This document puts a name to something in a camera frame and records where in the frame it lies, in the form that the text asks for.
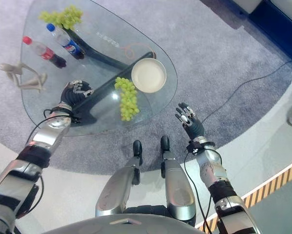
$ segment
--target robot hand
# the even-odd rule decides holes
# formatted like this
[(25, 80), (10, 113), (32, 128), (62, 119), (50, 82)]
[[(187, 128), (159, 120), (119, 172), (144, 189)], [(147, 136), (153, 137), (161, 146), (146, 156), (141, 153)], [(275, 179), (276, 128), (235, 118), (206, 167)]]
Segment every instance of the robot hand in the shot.
[(67, 104), (70, 107), (84, 101), (87, 97), (91, 96), (94, 90), (89, 84), (82, 80), (74, 80), (69, 82), (64, 88), (61, 96), (61, 104)]
[(175, 114), (175, 116), (182, 122), (182, 126), (185, 129), (191, 140), (196, 137), (203, 136), (205, 129), (202, 123), (197, 118), (196, 113), (184, 102), (179, 103), (179, 107), (176, 111), (180, 114)]

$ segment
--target green grapes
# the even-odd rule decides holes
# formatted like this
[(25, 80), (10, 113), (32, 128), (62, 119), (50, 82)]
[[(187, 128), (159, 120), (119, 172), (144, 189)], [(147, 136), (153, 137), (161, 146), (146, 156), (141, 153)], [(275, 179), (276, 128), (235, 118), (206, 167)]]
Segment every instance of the green grapes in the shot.
[(137, 107), (137, 91), (135, 90), (135, 86), (133, 82), (128, 79), (117, 77), (115, 89), (121, 89), (122, 91), (122, 93), (120, 93), (121, 120), (130, 121), (134, 115), (140, 112)]
[(47, 11), (41, 12), (39, 18), (46, 23), (52, 23), (55, 26), (64, 27), (65, 29), (74, 29), (73, 26), (76, 23), (81, 23), (81, 16), (83, 12), (71, 5), (64, 9), (62, 12), (53, 11), (48, 13)]

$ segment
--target plastic bottle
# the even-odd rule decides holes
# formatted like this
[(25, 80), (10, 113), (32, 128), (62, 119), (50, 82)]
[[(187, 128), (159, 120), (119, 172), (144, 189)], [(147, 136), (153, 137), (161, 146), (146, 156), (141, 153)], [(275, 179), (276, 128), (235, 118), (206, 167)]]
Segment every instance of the plastic bottle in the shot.
[(50, 61), (56, 67), (63, 68), (66, 66), (66, 60), (56, 55), (54, 51), (49, 49), (46, 45), (38, 41), (33, 41), (30, 37), (23, 37), (22, 41), (27, 45), (30, 45), (30, 48), (34, 51), (34, 53), (41, 56), (42, 59)]
[(84, 58), (81, 48), (70, 38), (68, 33), (59, 27), (55, 27), (52, 23), (47, 24), (46, 27), (50, 32), (52, 32), (56, 42), (66, 49), (66, 51), (68, 51), (74, 58)]

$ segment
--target blue bottle cap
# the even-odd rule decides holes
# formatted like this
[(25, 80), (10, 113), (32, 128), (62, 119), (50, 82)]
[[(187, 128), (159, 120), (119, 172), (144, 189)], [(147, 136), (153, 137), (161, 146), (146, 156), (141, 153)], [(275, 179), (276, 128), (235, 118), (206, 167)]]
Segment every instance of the blue bottle cap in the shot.
[(50, 32), (53, 32), (55, 30), (55, 26), (52, 23), (47, 24), (46, 27)]

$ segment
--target glass tabletop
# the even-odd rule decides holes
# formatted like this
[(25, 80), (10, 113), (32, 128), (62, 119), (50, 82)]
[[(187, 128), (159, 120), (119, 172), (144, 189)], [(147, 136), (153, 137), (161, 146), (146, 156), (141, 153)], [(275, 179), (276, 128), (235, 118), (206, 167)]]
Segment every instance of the glass tabletop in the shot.
[[(75, 59), (59, 44), (39, 19), (42, 11), (62, 11), (74, 5), (83, 11), (82, 23), (76, 24), (70, 37), (80, 43), (85, 51), (84, 59)], [(35, 0), (28, 12), (24, 36), (39, 41), (66, 60), (67, 66), (60, 69), (35, 55), (23, 44), (21, 61), (39, 74), (47, 73), (44, 90), (22, 90), (25, 110), (37, 124), (43, 119), (43, 110), (55, 107), (65, 85), (81, 79), (95, 90), (86, 102), (73, 108), (82, 118), (81, 123), (72, 124), (68, 136), (80, 136), (118, 129), (149, 119), (162, 111), (172, 100), (177, 88), (177, 74), (172, 61), (160, 46), (132, 25), (91, 0)], [(155, 58), (165, 67), (167, 79), (159, 91), (143, 93), (138, 90), (137, 105), (140, 112), (131, 121), (122, 121), (121, 97), (115, 90), (115, 78), (131, 80), (134, 64), (142, 58)], [(33, 74), (24, 70), (21, 82)]]

